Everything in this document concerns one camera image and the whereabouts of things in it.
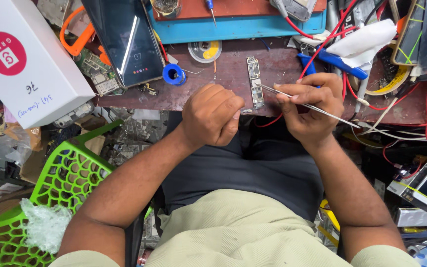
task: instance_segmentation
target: person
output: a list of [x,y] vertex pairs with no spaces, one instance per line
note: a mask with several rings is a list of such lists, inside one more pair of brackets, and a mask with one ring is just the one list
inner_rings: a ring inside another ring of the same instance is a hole
[[[147,267],[418,267],[385,204],[333,137],[338,121],[298,113],[296,105],[310,103],[340,117],[341,78],[318,73],[275,88],[293,96],[276,99],[296,142],[256,138],[243,155],[237,131],[244,100],[221,85],[203,86],[182,120],[169,120],[163,139],[86,199],[51,266],[124,266],[124,228],[162,184],[163,234]],[[324,191],[345,260],[311,228]]]

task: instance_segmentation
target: beige shirt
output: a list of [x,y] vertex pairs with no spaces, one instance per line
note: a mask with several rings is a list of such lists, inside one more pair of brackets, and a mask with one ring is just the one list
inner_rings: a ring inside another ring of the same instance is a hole
[[[216,190],[160,215],[164,230],[146,267],[419,267],[392,246],[362,249],[349,264],[324,247],[311,226],[282,203],[260,194]],[[117,267],[94,251],[63,255],[51,267]]]

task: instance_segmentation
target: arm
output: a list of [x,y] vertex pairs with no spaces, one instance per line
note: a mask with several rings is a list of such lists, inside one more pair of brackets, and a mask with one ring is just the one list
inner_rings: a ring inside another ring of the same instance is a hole
[[208,84],[187,100],[168,136],[110,174],[70,221],[58,256],[98,251],[124,266],[124,228],[139,216],[171,170],[205,144],[225,146],[238,130],[241,97]]
[[347,260],[350,262],[360,250],[373,245],[406,251],[385,203],[332,136],[338,121],[313,110],[298,114],[296,109],[296,104],[311,103],[340,117],[341,79],[335,74],[318,73],[276,89],[293,96],[290,99],[278,94],[277,99],[288,130],[319,168],[327,200],[340,224]]

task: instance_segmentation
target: blue solder spool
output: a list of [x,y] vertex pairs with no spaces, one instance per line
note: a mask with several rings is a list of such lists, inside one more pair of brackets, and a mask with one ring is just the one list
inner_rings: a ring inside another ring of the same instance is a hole
[[170,85],[181,86],[187,80],[186,73],[177,64],[167,64],[162,70],[162,77]]

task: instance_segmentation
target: green chair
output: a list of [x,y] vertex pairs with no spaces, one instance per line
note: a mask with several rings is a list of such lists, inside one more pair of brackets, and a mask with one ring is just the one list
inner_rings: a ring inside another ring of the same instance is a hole
[[[62,205],[76,213],[80,205],[115,167],[85,143],[123,123],[117,120],[60,144],[50,155],[29,199],[36,205]],[[27,218],[20,206],[0,215],[0,266],[48,266],[55,255],[24,244]]]

